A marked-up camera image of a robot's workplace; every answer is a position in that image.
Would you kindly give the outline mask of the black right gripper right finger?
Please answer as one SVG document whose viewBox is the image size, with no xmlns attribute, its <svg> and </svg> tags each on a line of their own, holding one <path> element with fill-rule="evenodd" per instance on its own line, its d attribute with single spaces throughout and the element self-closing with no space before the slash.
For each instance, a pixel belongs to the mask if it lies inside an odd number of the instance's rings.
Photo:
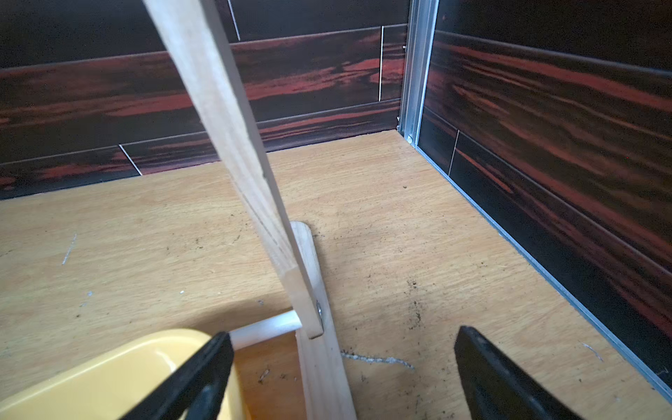
<svg viewBox="0 0 672 420">
<path fill-rule="evenodd" d="M 476 328 L 460 327 L 454 353 L 471 418 L 579 418 Z"/>
</svg>

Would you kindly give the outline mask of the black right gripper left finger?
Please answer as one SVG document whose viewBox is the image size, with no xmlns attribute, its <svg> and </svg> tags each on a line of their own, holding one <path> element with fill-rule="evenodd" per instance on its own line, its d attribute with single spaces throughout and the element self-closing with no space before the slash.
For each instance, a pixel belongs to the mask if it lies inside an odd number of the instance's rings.
<svg viewBox="0 0 672 420">
<path fill-rule="evenodd" d="M 228 332 L 215 334 L 124 419 L 218 418 L 234 363 Z"/>
</svg>

